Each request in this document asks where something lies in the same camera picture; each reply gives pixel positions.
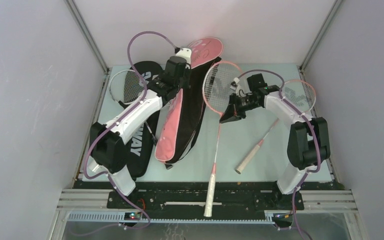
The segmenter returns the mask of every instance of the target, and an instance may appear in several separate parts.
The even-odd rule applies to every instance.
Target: wall
[[[300,64],[335,0],[100,0],[76,1],[109,66],[127,65],[126,46],[142,31],[157,31],[186,46],[220,38],[222,57],[237,64]],[[133,62],[165,63],[173,53],[158,36],[131,47]]]
[[[384,1],[348,0],[305,71],[332,158],[372,240],[384,239]]]
[[[64,1],[0,1],[0,240],[46,238],[103,76]]]

